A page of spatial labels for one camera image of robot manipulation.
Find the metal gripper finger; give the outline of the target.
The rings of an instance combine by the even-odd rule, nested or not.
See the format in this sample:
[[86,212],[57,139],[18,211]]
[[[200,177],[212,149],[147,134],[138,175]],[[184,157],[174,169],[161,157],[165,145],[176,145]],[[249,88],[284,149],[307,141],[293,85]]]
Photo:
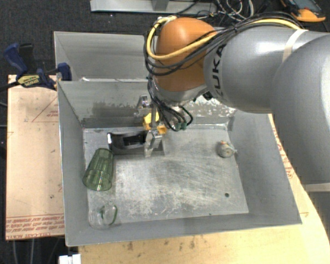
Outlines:
[[144,143],[144,156],[150,157],[153,150],[157,149],[162,140],[162,135],[158,130],[149,130]]
[[141,95],[136,105],[136,111],[134,116],[137,118],[144,117],[150,112],[150,104],[148,101],[148,95]]

